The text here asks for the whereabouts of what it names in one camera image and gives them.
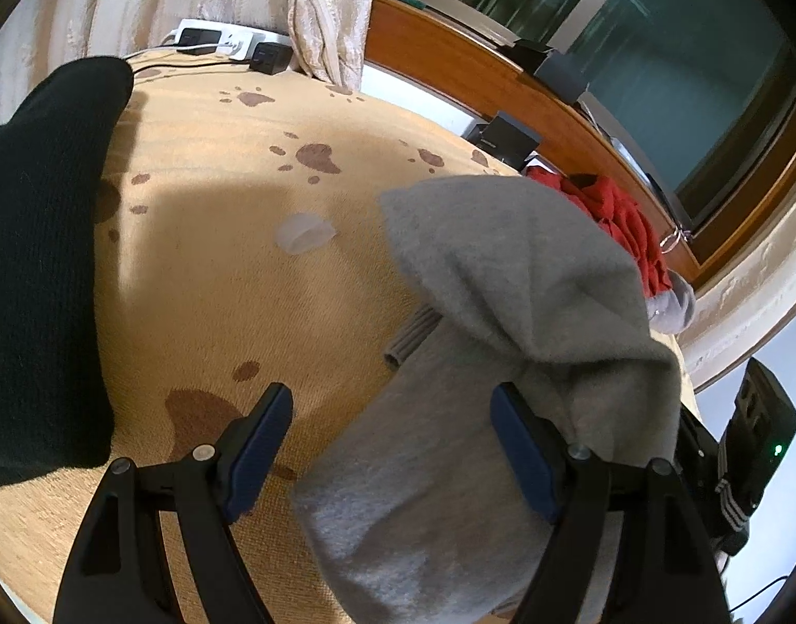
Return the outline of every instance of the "gray cloth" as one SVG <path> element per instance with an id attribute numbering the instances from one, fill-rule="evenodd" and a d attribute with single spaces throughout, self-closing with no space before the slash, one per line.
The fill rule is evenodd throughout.
<path id="1" fill-rule="evenodd" d="M 646 299 L 650 328 L 666 335 L 678 335 L 696 316 L 696 292 L 678 272 L 668 270 L 672 289 Z"/>
<path id="2" fill-rule="evenodd" d="M 528 584 L 553 529 L 525 503 L 489 418 L 519 387 L 602 458 L 671 458 L 680 371 L 649 335 L 632 257 L 526 178 L 435 178 L 381 197 L 395 262 L 442 314 L 295 485 L 295 515 L 356 624 L 473 624 Z M 611 514 L 580 622 L 605 602 Z"/>
<path id="3" fill-rule="evenodd" d="M 441 315 L 429 305 L 421 305 L 400 327 L 384 350 L 384 361 L 392 370 L 398 370 L 427 336 L 435 330 Z"/>

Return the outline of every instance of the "black cable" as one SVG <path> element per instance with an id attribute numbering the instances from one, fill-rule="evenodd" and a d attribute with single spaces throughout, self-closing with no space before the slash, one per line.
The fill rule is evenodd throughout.
<path id="1" fill-rule="evenodd" d="M 149 70 L 150 68 L 189 68 L 192 70 L 193 68 L 207 68 L 210 66 L 246 66 L 249 61 L 247 60 L 215 60 L 211 63 L 185 63 L 185 64 L 178 64 L 178 63 L 152 63 L 149 66 L 142 66 L 141 68 L 135 68 L 133 70 L 133 74 L 138 74 L 139 72 L 143 72 L 144 70 Z"/>
<path id="2" fill-rule="evenodd" d="M 775 579 L 774 581 L 771 581 L 771 583 L 770 583 L 770 584 L 768 584 L 766 587 L 762 587 L 761 589 L 759 589 L 759 590 L 758 590 L 756 593 L 754 593 L 754 594 L 753 594 L 753 595 L 752 595 L 750 598 L 748 598 L 746 601 L 742 601 L 742 602 L 740 602 L 740 603 L 739 603 L 739 604 L 738 604 L 736 607 L 733 607 L 733 608 L 731 608 L 731 609 L 730 609 L 730 613 L 733 613 L 733 611 L 734 611 L 734 610 L 738 610 L 738 609 L 739 609 L 741 606 L 743 606 L 743 605 L 747 605 L 747 604 L 748 604 L 750 601 L 752 601 L 752 600 L 753 600 L 754 598 L 756 598 L 757 596 L 761 596 L 761 595 L 762 595 L 764 592 L 766 592 L 768 589 L 770 589 L 770 588 L 771 588 L 771 587 L 772 587 L 774 584 L 776 584 L 778 581 L 783 581 L 783 580 L 786 580 L 788 577 L 790 577 L 790 575 L 782 575 L 782 577 L 776 577 L 776 579 Z"/>

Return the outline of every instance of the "brown spot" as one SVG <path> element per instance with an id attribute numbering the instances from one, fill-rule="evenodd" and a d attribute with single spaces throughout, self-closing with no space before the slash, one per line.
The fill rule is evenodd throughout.
<path id="1" fill-rule="evenodd" d="M 166 397 L 166 412 L 175 431 L 172 462 L 199 444 L 214 444 L 231 421 L 242 417 L 234 405 L 203 389 L 172 390 Z"/>
<path id="2" fill-rule="evenodd" d="M 97 195 L 94 202 L 94 223 L 105 223 L 112 218 L 121 205 L 121 193 L 118 192 L 108 180 L 101 180 L 97 183 Z"/>
<path id="3" fill-rule="evenodd" d="M 338 94 L 342 94 L 344 96 L 351 96 L 353 93 L 355 93 L 351 89 L 346 89 L 345 86 L 326 85 L 325 87 L 329 91 L 336 91 Z"/>
<path id="4" fill-rule="evenodd" d="M 296 481 L 297 475 L 296 472 L 291 469 L 290 466 L 285 466 L 284 464 L 277 464 L 274 462 L 270 465 L 270 474 L 272 476 L 276 476 L 277 478 L 281 478 L 283 481 Z"/>
<path id="5" fill-rule="evenodd" d="M 276 103 L 276 99 L 273 99 L 270 96 L 266 96 L 264 94 L 252 94 L 250 91 L 242 91 L 237 96 L 237 99 L 239 99 L 249 108 L 255 108 L 256 106 L 259 106 L 260 103 Z"/>
<path id="6" fill-rule="evenodd" d="M 430 166 L 444 166 L 445 161 L 437 154 L 430 152 L 428 149 L 418 148 L 417 155 L 420 156 Z"/>
<path id="7" fill-rule="evenodd" d="M 256 374 L 259 372 L 259 364 L 255 361 L 245 361 L 244 363 L 240 363 L 237 366 L 237 369 L 233 371 L 233 379 L 237 381 L 237 383 L 243 383 L 245 380 L 250 380 L 251 378 L 255 378 Z"/>
<path id="8" fill-rule="evenodd" d="M 308 143 L 296 152 L 296 160 L 323 174 L 338 174 L 341 169 L 331 161 L 331 146 L 325 143 Z"/>
<path id="9" fill-rule="evenodd" d="M 474 149 L 473 156 L 470 159 L 474 160 L 476 164 L 481 164 L 482 166 L 488 165 L 488 158 L 484 156 L 484 153 L 480 149 Z"/>

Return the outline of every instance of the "yellow blanket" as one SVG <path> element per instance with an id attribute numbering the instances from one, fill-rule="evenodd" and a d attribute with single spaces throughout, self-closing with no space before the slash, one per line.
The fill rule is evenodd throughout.
<path id="1" fill-rule="evenodd" d="M 515 172 L 415 114 L 299 74 L 219 66 L 137 78 L 95 218 L 113 456 L 140 466 L 180 458 L 247 413 L 268 383 L 286 383 L 295 421 L 234 538 L 279 624 L 349 621 L 287 492 L 388 382 L 381 350 L 417 304 L 389 258 L 378 195 L 430 176 Z M 286 254 L 276 228 L 298 212 L 337 235 Z M 47 620 L 102 471 L 0 488 L 0 577 Z M 174 520 L 165 538 L 184 616 L 205 621 Z"/>

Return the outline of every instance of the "blue gripper pad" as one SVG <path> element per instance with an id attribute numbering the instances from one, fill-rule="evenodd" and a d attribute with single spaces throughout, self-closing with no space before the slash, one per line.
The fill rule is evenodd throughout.
<path id="1" fill-rule="evenodd" d="M 228 523 L 253 508 L 293 417 L 291 390 L 273 383 L 251 413 L 234 420 L 222 434 L 216 444 L 221 450 L 219 506 Z"/>
<path id="2" fill-rule="evenodd" d="M 528 505 L 549 523 L 557 523 L 563 510 L 564 454 L 542 423 L 553 424 L 537 418 L 512 383 L 493 390 L 490 422 Z"/>

